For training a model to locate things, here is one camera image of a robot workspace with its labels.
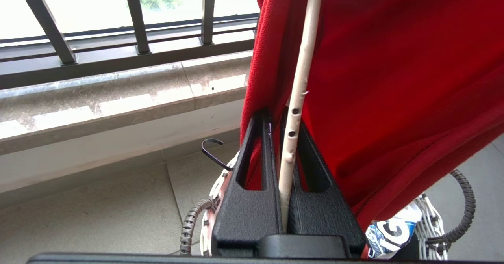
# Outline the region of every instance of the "tiled floor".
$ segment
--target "tiled floor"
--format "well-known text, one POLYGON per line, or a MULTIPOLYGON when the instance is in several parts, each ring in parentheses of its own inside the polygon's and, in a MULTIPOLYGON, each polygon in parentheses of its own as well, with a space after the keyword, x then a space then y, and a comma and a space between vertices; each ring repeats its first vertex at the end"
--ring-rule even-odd
MULTIPOLYGON (((230 160, 238 143, 211 149, 230 160)), ((450 259, 504 260, 504 136, 459 166, 473 185, 477 212, 450 259)), ((0 210, 0 264, 23 264, 36 253, 81 251, 173 253, 183 216, 207 196, 221 169, 195 153, 127 176, 0 210)), ((452 177, 427 192, 450 230, 461 219, 463 196, 452 177)), ((199 235, 199 226, 195 235, 199 235)))

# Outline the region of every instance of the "red cover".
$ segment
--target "red cover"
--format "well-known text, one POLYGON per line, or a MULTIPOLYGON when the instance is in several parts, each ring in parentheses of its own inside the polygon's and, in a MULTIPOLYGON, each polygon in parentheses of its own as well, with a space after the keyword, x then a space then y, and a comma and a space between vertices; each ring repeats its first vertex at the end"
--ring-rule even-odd
MULTIPOLYGON (((285 108, 306 7, 258 2, 242 137, 252 113, 267 106, 277 123, 285 108)), ((504 132, 503 9, 504 0, 322 0, 303 119, 363 229, 504 132)), ((259 143, 249 189, 261 186, 259 143)))

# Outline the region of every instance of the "metal hook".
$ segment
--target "metal hook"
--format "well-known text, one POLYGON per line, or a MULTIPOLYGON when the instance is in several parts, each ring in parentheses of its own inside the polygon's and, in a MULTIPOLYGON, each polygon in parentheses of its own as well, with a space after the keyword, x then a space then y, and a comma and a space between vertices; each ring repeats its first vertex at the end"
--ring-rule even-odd
POLYGON ((209 153, 209 151, 207 151, 207 149, 205 149, 205 144, 207 142, 216 143, 221 146, 224 145, 224 142, 217 140, 217 139, 214 139, 214 138, 209 138, 209 139, 203 140, 203 142, 201 142, 201 151, 205 154, 205 156, 209 157, 211 160, 213 160, 220 167, 226 169, 227 171, 232 172, 233 171, 232 167, 228 167, 225 163, 221 162, 218 158, 214 157, 211 153, 209 153))

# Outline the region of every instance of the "stone sill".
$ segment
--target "stone sill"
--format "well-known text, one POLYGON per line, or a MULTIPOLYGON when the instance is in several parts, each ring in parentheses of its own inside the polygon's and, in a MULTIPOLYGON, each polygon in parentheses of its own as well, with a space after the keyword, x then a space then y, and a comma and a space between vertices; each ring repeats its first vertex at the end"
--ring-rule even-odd
POLYGON ((0 91, 0 156, 243 99, 251 56, 240 52, 0 91))

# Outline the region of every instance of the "white wooden stick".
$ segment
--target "white wooden stick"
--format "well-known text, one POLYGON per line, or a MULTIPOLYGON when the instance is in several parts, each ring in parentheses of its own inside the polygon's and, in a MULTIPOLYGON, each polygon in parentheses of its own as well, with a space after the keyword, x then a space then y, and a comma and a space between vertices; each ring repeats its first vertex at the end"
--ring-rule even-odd
POLYGON ((289 112, 287 115, 287 126, 282 149, 282 161, 280 164, 279 191, 280 210, 282 214, 283 231, 287 231, 287 221, 289 215, 289 202, 292 188, 292 172, 294 169, 297 137, 299 135, 299 124, 301 123, 301 112, 303 109, 306 85, 311 67, 311 58, 315 49, 317 38, 317 25, 319 23, 321 0, 308 0, 306 5, 306 15, 304 16, 303 35, 301 38, 301 48, 297 59, 294 84, 290 95, 289 112))

